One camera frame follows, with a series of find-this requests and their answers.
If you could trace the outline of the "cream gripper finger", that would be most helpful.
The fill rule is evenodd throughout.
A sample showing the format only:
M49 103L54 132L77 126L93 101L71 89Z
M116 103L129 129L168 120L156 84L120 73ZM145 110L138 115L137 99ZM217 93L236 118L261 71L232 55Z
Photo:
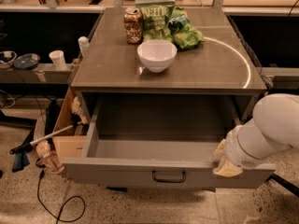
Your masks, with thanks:
M220 162L224 158L224 154L225 154L224 148L225 148L225 140L222 139L213 153L212 160L214 162Z
M219 165L213 169L214 175L220 175L224 177L233 177L243 173L243 170L228 161L225 157L222 157Z

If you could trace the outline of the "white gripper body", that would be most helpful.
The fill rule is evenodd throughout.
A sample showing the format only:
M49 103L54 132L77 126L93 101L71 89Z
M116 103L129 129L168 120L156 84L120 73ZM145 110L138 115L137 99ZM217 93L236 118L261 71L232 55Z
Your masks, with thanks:
M225 139L225 157L242 169L253 169L270 155L269 143L255 126L238 125Z

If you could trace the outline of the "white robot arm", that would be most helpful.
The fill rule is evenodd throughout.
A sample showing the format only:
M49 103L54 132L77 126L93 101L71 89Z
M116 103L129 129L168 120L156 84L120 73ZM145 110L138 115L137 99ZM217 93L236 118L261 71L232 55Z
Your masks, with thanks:
M222 139L212 160L214 175L232 177L254 169L275 153L299 148L299 96L276 93L262 98L252 118Z

